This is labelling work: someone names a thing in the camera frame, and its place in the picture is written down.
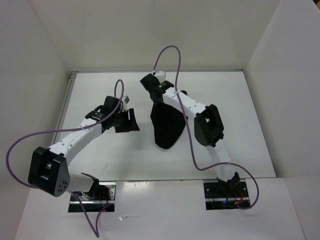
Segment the black skirt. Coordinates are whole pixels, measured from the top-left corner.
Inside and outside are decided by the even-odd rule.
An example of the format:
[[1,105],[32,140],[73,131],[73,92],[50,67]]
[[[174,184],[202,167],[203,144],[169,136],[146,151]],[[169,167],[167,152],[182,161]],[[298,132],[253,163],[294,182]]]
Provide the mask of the black skirt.
[[150,119],[155,144],[165,150],[177,142],[186,126],[183,113],[164,103],[153,104]]

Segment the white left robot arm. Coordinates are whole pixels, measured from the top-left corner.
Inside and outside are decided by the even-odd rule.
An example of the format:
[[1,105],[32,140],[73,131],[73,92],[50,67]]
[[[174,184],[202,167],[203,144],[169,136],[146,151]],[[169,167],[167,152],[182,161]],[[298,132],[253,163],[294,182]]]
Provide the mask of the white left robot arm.
[[129,101],[128,96],[107,96],[102,105],[85,116],[78,131],[69,133],[47,148],[36,148],[32,154],[28,183],[54,197],[64,192],[77,192],[88,200],[96,199],[103,190],[99,179],[83,172],[70,175],[69,165],[106,130],[114,128],[116,133],[139,131],[134,109],[127,107]]

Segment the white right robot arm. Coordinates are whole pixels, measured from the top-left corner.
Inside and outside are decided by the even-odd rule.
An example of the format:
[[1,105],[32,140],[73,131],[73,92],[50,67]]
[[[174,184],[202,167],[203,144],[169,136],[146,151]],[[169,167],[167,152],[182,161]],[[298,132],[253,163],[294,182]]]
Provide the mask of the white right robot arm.
[[165,73],[149,73],[140,83],[153,102],[150,118],[154,131],[154,142],[162,149],[171,148],[193,123],[194,139],[204,146],[211,159],[220,166],[216,169],[219,191],[229,197],[237,190],[239,174],[230,164],[230,157],[224,145],[224,125],[218,108],[214,104],[204,105],[193,100],[185,91],[164,80]]

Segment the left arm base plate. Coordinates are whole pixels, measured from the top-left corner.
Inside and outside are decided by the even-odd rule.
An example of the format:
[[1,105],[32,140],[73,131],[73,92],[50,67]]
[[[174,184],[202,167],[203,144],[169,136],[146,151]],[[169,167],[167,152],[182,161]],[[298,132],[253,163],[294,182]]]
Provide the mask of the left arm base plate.
[[103,181],[99,183],[99,190],[95,196],[89,196],[84,192],[77,191],[76,196],[73,194],[70,196],[68,212],[83,212],[79,199],[81,200],[85,211],[88,213],[98,213],[101,210],[108,213],[114,212],[116,188],[116,182]]

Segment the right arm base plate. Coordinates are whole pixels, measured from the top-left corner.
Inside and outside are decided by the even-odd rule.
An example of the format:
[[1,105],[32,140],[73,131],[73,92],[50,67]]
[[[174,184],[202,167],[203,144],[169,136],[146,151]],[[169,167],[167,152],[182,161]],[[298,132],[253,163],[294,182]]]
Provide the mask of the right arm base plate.
[[217,181],[204,181],[203,188],[207,211],[238,209],[238,204],[242,208],[251,205],[245,181],[240,181],[228,196],[223,193],[222,184]]

